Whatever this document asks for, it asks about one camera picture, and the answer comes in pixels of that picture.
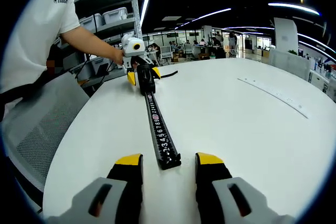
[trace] office worker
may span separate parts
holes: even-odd
[[[0,113],[47,82],[46,61],[56,37],[87,54],[121,65],[123,52],[81,27],[74,0],[30,0],[9,38],[1,68]]]

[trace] black cable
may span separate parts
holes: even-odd
[[[174,74],[177,74],[178,71],[175,71],[173,73],[170,73],[170,74],[166,74],[165,76],[161,76],[161,78],[166,78],[166,77],[170,77],[170,76],[173,76]]]

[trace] white table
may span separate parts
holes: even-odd
[[[105,82],[70,126],[50,166],[44,216],[59,216],[75,194],[106,177],[122,156],[142,153],[142,223],[199,223],[195,153],[222,158],[236,177],[260,190],[279,214],[300,216],[326,179],[336,136],[336,105],[310,83],[248,59],[161,67],[155,97],[182,165],[162,171],[145,100],[126,77]],[[299,101],[306,119],[237,78],[255,78]]]

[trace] white storage box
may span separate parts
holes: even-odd
[[[104,20],[103,20],[102,15],[100,15],[99,13],[96,13],[95,17],[96,17],[97,28],[101,27],[102,25],[104,25]],[[93,32],[96,31],[96,27],[94,25],[95,21],[93,20],[93,15],[90,16],[90,17],[88,17],[88,18],[82,18],[79,21],[79,23],[80,23],[81,26],[85,27],[88,30],[91,30]]]
[[[110,10],[103,14],[106,24],[113,23],[119,20],[127,19],[127,9],[125,7],[116,10]]]

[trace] gray mesh chair back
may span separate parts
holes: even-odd
[[[22,100],[3,119],[7,156],[40,192],[58,145],[88,100],[74,77],[65,73]]]
[[[193,53],[193,45],[184,44],[184,53],[185,54],[192,54]]]
[[[171,46],[160,47],[161,54],[160,59],[173,58],[173,52]]]

